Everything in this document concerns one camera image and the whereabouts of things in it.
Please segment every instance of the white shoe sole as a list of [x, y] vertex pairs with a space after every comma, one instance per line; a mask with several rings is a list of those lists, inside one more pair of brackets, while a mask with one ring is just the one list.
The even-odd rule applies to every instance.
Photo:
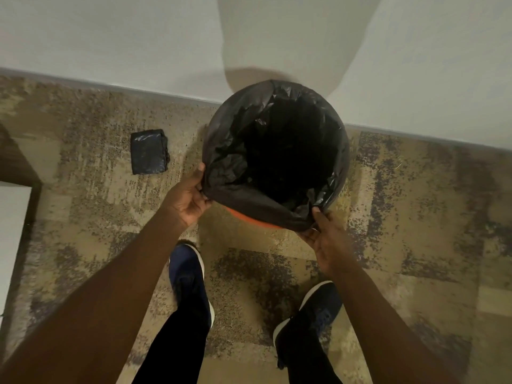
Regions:
[[[190, 245], [187, 243], [185, 243], [185, 245], [192, 248], [194, 250], [195, 254], [197, 255], [197, 258], [199, 259], [199, 264], [201, 264], [201, 270], [203, 271], [203, 280], [204, 280], [204, 263], [203, 263], [203, 258], [201, 257], [201, 254], [199, 253], [199, 251], [196, 248], [194, 248], [193, 245]], [[215, 311], [214, 311], [214, 307], [211, 305], [210, 301], [208, 301], [208, 304], [210, 305], [210, 317], [211, 317], [210, 329], [211, 329], [211, 327], [214, 325]]]
[[[325, 282], [318, 283], [311, 290], [309, 290], [308, 293], [306, 294], [306, 296], [304, 297], [304, 299], [302, 300], [299, 311], [304, 307], [304, 305], [306, 304], [308, 299], [311, 297], [311, 295], [313, 295], [318, 288], [320, 288], [321, 286], [323, 286], [324, 284], [327, 284], [327, 283], [333, 283], [333, 282], [331, 280], [326, 280]], [[290, 318], [285, 319], [284, 321], [279, 323], [279, 325], [277, 325], [277, 327], [275, 328], [274, 334], [272, 335], [272, 340], [274, 341], [274, 347], [275, 347], [275, 339], [278, 337], [279, 332], [286, 326], [286, 324], [288, 322], [290, 322]]]

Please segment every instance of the person's right hand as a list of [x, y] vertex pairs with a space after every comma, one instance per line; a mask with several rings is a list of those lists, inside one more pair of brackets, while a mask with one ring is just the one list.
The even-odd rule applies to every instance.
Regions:
[[324, 215], [319, 208], [313, 207], [313, 218], [320, 231], [308, 229], [298, 236], [315, 251], [320, 270], [332, 278], [342, 270], [347, 259], [353, 259], [350, 238], [332, 213]]

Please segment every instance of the beige carpet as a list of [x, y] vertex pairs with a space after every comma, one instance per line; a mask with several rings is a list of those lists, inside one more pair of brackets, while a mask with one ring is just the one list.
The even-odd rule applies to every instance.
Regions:
[[[0, 83], [2, 143], [13, 143], [42, 183], [1, 331], [9, 355], [123, 249], [170, 186], [199, 163], [214, 109], [24, 79]], [[163, 129], [169, 138], [163, 174], [131, 174], [130, 133], [144, 129]], [[460, 378], [509, 383], [512, 154], [349, 133], [351, 172], [331, 209], [347, 223], [359, 261]], [[200, 246], [216, 312], [200, 382], [287, 382], [270, 335], [323, 278], [313, 252], [293, 233], [240, 222], [220, 205], [185, 237]], [[166, 274], [120, 383], [131, 382], [175, 309]], [[371, 382], [344, 310], [322, 343], [342, 380]]]

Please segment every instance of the navy blue sneaker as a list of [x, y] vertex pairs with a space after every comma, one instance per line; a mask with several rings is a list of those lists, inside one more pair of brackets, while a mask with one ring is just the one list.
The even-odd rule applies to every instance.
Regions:
[[[308, 329], [314, 329], [317, 336], [320, 336], [323, 330], [334, 322], [334, 319], [341, 310], [342, 305], [342, 298], [339, 296], [338, 290], [336, 290], [336, 286], [332, 281], [327, 280], [317, 284], [308, 291], [302, 301], [299, 309], [299, 313], [302, 315], [300, 321], [301, 326], [305, 323]], [[274, 348], [278, 351], [279, 342], [282, 339], [281, 336], [283, 333], [286, 333], [287, 324], [292, 318], [285, 319], [274, 330], [272, 338], [274, 341]], [[278, 367], [281, 369], [285, 367], [285, 364], [283, 364], [281, 359], [278, 361]]]
[[204, 263], [193, 244], [178, 243], [169, 257], [169, 280], [178, 306], [190, 294], [198, 294], [209, 315], [209, 327], [214, 324], [215, 312], [204, 286]]

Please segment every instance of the trash can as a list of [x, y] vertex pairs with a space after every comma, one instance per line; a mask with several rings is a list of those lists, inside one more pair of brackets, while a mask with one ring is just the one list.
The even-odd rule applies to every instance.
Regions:
[[229, 97], [203, 144], [203, 192], [265, 226], [310, 228], [347, 177], [349, 141], [333, 107], [298, 83], [268, 80]]

